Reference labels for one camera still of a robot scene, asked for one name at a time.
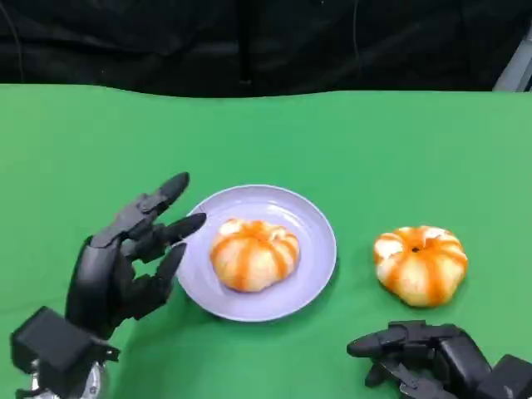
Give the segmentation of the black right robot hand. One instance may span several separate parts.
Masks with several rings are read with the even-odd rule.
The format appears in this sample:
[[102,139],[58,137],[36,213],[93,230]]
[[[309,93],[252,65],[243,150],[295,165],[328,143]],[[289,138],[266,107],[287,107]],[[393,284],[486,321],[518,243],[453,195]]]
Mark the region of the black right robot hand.
[[367,387],[393,381],[402,398],[472,398],[491,373],[474,340],[451,323],[390,322],[351,341],[347,353],[372,361]]

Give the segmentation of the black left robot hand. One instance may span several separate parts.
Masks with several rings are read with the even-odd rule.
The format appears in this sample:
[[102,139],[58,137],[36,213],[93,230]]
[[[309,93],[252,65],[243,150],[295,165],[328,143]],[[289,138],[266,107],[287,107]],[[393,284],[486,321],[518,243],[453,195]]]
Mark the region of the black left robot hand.
[[81,246],[66,297],[66,320],[107,340],[128,319],[164,306],[185,255],[185,238],[205,223],[203,212],[173,224],[157,223],[186,190],[190,175],[172,176],[151,194],[121,209]]

